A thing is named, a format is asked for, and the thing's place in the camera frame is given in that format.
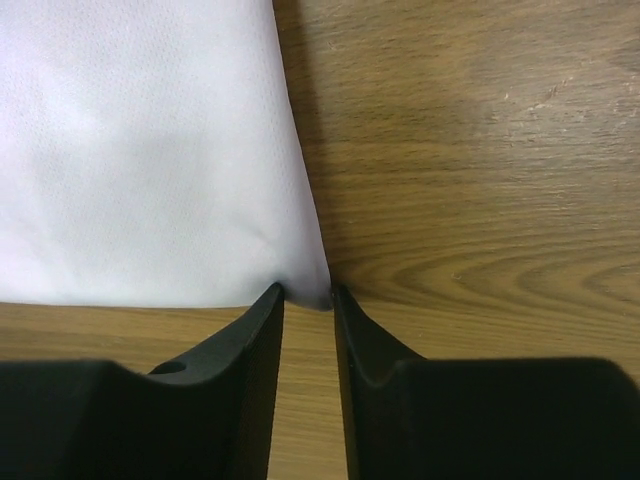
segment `white cloth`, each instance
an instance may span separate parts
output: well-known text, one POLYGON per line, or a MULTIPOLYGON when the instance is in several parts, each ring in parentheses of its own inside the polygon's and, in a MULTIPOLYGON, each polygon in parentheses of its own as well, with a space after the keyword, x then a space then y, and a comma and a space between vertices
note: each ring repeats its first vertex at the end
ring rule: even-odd
POLYGON ((0 301, 328 306, 270 0, 3 0, 0 106, 0 301))

